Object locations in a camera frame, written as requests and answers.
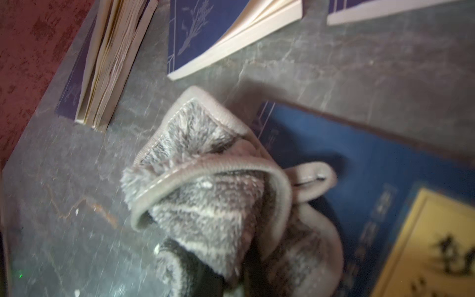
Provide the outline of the grey knitted cloth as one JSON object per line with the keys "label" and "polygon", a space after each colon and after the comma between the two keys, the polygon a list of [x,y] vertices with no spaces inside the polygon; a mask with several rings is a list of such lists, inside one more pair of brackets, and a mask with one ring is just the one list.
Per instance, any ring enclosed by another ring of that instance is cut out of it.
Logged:
{"label": "grey knitted cloth", "polygon": [[156,223],[168,297],[331,297],[335,225],[310,206],[337,184],[310,162],[283,169],[250,127],[200,87],[183,92],[121,178],[131,226]]}

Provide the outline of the blue book Zhuangzi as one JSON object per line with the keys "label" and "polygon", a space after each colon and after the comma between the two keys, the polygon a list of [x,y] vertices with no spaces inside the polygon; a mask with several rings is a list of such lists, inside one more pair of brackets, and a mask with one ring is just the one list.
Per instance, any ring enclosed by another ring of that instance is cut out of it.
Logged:
{"label": "blue book Zhuangzi", "polygon": [[168,78],[196,73],[302,17],[302,1],[171,1]]}

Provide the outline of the blue book Hanfeizi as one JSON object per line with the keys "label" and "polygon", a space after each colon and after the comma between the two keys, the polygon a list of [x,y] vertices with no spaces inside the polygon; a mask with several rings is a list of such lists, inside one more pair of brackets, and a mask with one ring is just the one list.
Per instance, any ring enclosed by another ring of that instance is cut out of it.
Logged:
{"label": "blue book Hanfeizi", "polygon": [[55,113],[105,132],[158,1],[102,0]]}

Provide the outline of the blue book Mengxi Bitan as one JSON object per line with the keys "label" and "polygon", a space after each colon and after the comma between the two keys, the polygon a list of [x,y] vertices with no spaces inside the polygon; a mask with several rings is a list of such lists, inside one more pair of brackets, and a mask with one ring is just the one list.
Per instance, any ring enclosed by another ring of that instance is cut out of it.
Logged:
{"label": "blue book Mengxi Bitan", "polygon": [[474,167],[272,101],[252,129],[281,167],[336,171],[337,185],[311,203],[341,235],[336,296],[475,294]]}

